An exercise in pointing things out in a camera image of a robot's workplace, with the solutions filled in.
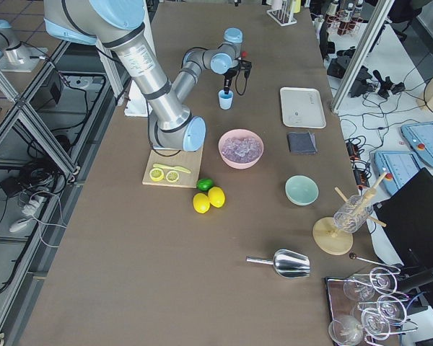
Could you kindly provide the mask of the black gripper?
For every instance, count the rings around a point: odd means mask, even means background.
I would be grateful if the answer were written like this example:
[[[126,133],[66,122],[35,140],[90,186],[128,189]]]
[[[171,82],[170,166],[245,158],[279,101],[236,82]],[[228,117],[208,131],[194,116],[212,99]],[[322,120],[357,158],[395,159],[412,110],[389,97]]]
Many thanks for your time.
[[[250,76],[250,71],[252,68],[252,63],[246,58],[242,59],[241,56],[237,59],[237,63],[235,66],[230,67],[224,73],[224,86],[223,92],[224,94],[229,94],[229,91],[232,86],[232,80],[235,76],[237,76],[241,71],[244,73],[244,78],[248,79]]]

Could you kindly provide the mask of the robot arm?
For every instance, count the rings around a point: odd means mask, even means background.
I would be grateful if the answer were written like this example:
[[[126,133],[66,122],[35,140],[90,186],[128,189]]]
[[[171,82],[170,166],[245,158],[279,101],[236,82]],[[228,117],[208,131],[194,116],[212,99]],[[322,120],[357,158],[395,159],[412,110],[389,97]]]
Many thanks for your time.
[[[17,38],[12,26],[0,19],[0,70],[30,73],[37,66],[47,48],[27,46]]]
[[[204,119],[192,114],[185,98],[202,71],[225,74],[241,62],[242,31],[231,27],[216,49],[192,48],[183,58],[176,80],[170,81],[145,38],[143,1],[45,1],[49,35],[73,43],[102,45],[113,51],[152,107],[149,135],[153,146],[197,151],[206,136]]]

